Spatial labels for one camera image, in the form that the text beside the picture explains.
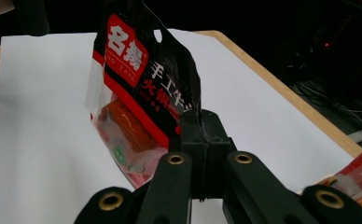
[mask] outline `white tabletop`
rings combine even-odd
[[[257,155],[287,188],[301,190],[352,160],[216,39],[171,32],[195,59],[202,108],[216,112],[236,147]],[[84,108],[94,38],[2,38],[1,224],[73,223],[97,191],[132,190]],[[192,223],[226,223],[220,203],[193,202]]]

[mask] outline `red label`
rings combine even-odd
[[[108,20],[105,63],[129,85],[135,87],[148,61],[146,48],[134,30],[113,14]]]

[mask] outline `plastic bag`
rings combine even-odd
[[[182,113],[201,111],[189,51],[139,0],[103,1],[85,106],[119,169],[135,188],[154,174]]]

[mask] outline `wooden table edge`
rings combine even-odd
[[[352,157],[356,157],[362,153],[362,147],[342,132],[338,127],[331,123],[327,118],[321,115],[312,106],[306,103],[300,96],[290,90],[287,85],[281,82],[265,67],[248,55],[239,46],[233,43],[229,38],[219,31],[198,31],[200,35],[209,35],[216,38],[221,44],[227,47],[234,55],[242,60],[254,72],[261,76],[269,83],[277,92],[279,92],[287,101],[297,108],[307,119],[314,123],[322,132],[328,135],[341,148],[348,152]]]

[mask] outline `red package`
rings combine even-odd
[[[135,188],[154,174],[180,116],[201,112],[189,51],[140,0],[104,0],[85,106],[119,169]]]

